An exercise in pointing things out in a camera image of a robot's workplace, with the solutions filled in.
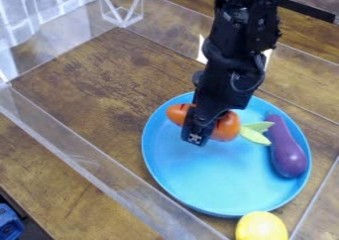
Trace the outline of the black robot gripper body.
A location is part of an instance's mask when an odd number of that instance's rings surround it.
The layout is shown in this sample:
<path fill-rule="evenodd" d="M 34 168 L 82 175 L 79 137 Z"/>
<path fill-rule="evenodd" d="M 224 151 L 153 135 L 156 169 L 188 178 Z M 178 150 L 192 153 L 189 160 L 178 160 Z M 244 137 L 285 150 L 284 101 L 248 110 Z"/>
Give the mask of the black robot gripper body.
<path fill-rule="evenodd" d="M 208 60 L 200 74 L 194 103 L 198 117 L 217 117 L 230 109 L 244 109 L 264 80 L 264 54 L 224 57 L 209 39 L 202 45 Z"/>

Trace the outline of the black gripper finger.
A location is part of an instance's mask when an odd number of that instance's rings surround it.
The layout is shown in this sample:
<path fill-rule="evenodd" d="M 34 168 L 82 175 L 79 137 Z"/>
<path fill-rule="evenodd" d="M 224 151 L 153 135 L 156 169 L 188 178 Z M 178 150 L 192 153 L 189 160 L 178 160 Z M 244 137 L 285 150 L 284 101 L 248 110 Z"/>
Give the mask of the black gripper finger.
<path fill-rule="evenodd" d="M 182 122 L 181 139 L 202 147 L 209 140 L 226 142 L 232 140 L 232 112 L 226 111 L 205 127 L 194 122 L 196 105 L 189 104 Z"/>

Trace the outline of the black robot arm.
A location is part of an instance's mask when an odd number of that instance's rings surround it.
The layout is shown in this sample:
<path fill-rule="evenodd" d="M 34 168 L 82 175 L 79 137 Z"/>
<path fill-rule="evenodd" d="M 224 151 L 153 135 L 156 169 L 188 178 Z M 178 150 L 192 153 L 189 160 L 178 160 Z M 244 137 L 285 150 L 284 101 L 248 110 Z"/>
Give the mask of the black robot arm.
<path fill-rule="evenodd" d="M 196 90 L 184 119 L 181 139 L 206 144 L 217 121 L 246 107 L 264 80 L 264 51 L 281 36 L 276 14 L 278 0 L 214 0 L 210 34 L 201 46 L 205 69 L 196 72 Z"/>

